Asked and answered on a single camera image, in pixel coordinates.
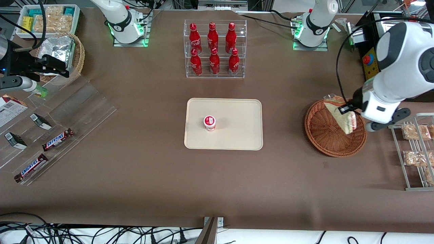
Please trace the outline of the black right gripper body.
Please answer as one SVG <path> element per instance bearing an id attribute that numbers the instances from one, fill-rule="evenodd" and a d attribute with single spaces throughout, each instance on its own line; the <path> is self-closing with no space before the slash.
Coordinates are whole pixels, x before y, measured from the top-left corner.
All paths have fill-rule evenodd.
<path id="1" fill-rule="evenodd" d="M 9 74 L 42 72 L 43 65 L 29 52 L 10 50 L 6 54 L 6 72 Z"/>

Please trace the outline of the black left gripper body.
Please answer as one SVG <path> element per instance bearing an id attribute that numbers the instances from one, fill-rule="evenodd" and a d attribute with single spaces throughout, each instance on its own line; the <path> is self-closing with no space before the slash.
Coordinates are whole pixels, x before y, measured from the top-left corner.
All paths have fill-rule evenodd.
<path id="1" fill-rule="evenodd" d="M 364 111 L 365 108 L 366 107 L 365 107 L 364 101 L 363 101 L 362 87 L 360 87 L 357 90 L 355 90 L 353 95 L 352 95 L 351 109 L 352 110 L 359 109 L 361 111 Z"/>

